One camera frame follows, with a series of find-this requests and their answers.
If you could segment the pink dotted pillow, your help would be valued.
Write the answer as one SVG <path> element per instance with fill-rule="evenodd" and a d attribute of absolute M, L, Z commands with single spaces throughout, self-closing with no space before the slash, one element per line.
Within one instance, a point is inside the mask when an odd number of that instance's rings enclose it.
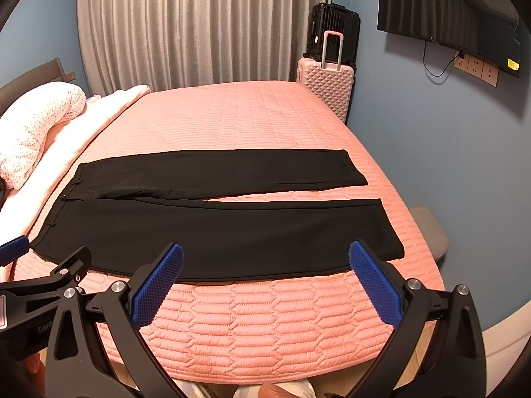
<path fill-rule="evenodd" d="M 48 132 L 80 115 L 85 92 L 77 85 L 50 82 L 37 86 L 10 105 L 1 117 L 1 178 L 18 190 L 43 154 Z"/>

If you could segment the dark bed headboard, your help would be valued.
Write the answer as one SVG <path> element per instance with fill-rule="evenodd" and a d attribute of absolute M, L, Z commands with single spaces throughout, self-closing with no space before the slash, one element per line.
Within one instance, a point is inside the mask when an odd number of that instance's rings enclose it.
<path fill-rule="evenodd" d="M 34 67 L 32 70 L 16 77 L 0 89 L 0 116 L 27 91 L 49 82 L 71 83 L 76 79 L 74 71 L 65 72 L 59 58 Z"/>

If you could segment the black hardshell suitcase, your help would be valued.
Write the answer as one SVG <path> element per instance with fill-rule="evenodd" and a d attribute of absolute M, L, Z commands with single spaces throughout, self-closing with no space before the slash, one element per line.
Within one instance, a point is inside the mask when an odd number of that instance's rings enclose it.
<path fill-rule="evenodd" d="M 361 18 L 358 13 L 343 5 L 318 3 L 311 9 L 307 43 L 303 56 L 321 61 L 324 34 L 327 38 L 326 61 L 336 62 L 339 56 L 340 37 L 343 36 L 341 64 L 355 68 Z"/>

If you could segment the pink quilted bed cover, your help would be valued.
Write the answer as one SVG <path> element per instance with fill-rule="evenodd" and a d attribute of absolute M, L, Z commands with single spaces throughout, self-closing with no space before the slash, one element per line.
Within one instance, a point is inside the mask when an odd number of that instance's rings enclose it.
<path fill-rule="evenodd" d="M 30 251 L 2 279 L 41 276 L 80 246 L 101 291 L 171 242 L 183 271 L 142 335 L 174 378 L 290 381 L 373 359 L 391 329 L 348 263 L 352 242 L 425 286 L 444 283 L 398 192 L 303 85 L 256 81 L 86 97 L 43 85 L 1 125 L 25 173 L 1 238 Z"/>

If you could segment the light pink folded blanket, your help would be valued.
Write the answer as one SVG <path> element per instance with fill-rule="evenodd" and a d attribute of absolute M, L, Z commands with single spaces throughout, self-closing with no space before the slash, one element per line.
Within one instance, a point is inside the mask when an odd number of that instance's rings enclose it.
<path fill-rule="evenodd" d="M 95 95 L 86 110 L 66 125 L 53 129 L 53 140 L 20 190 L 10 193 L 1 210 L 1 242 L 27 236 L 52 192 L 86 147 L 126 109 L 150 93 L 136 85 L 111 95 Z"/>

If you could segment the pink hardshell suitcase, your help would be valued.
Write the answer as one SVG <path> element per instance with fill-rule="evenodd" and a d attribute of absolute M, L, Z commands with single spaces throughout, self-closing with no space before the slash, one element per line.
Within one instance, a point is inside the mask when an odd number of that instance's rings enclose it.
<path fill-rule="evenodd" d="M 326 62 L 330 36 L 339 38 L 339 54 L 334 63 Z M 322 41 L 321 61 L 300 58 L 297 64 L 296 82 L 305 85 L 320 98 L 333 113 L 346 123 L 351 92 L 354 84 L 354 68 L 342 65 L 344 35 L 335 31 L 325 31 Z"/>

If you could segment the grey upholstered stool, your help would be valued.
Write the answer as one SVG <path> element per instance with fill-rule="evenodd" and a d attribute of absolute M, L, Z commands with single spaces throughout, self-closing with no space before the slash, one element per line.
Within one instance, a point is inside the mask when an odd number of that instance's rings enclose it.
<path fill-rule="evenodd" d="M 450 241 L 435 216 L 425 206 L 410 209 L 418 229 L 435 261 L 441 261 L 450 249 Z"/>

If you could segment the beige wall socket panel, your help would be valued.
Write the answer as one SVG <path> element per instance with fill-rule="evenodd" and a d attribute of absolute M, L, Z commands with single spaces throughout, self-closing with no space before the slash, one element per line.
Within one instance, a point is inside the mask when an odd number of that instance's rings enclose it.
<path fill-rule="evenodd" d="M 498 84 L 498 67 L 492 66 L 479 58 L 469 56 L 463 52 L 457 52 L 455 54 L 454 67 L 483 80 L 483 82 L 492 87 L 496 87 Z"/>

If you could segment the black pants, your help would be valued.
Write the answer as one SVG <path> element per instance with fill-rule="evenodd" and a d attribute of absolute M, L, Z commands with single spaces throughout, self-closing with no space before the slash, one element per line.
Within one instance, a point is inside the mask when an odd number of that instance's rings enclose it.
<path fill-rule="evenodd" d="M 85 246 L 95 270 L 130 276 L 174 242 L 184 282 L 330 275 L 355 241 L 382 261 L 405 250 L 379 199 L 280 200 L 263 193 L 364 186 L 344 150 L 174 151 L 77 167 L 31 247 L 61 262 Z"/>

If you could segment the grey pleated curtain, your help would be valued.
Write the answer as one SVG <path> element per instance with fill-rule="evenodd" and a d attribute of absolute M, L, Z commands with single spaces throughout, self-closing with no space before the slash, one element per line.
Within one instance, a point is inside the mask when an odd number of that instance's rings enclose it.
<path fill-rule="evenodd" d="M 77 0 L 90 90 L 108 95 L 253 80 L 292 81 L 310 12 L 327 0 Z"/>

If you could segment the wall mounted television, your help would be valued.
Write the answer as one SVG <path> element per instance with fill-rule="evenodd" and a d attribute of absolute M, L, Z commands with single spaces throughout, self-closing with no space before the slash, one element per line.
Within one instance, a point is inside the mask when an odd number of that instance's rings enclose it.
<path fill-rule="evenodd" d="M 518 77 L 521 24 L 510 0 L 379 0 L 377 29 L 458 50 Z"/>

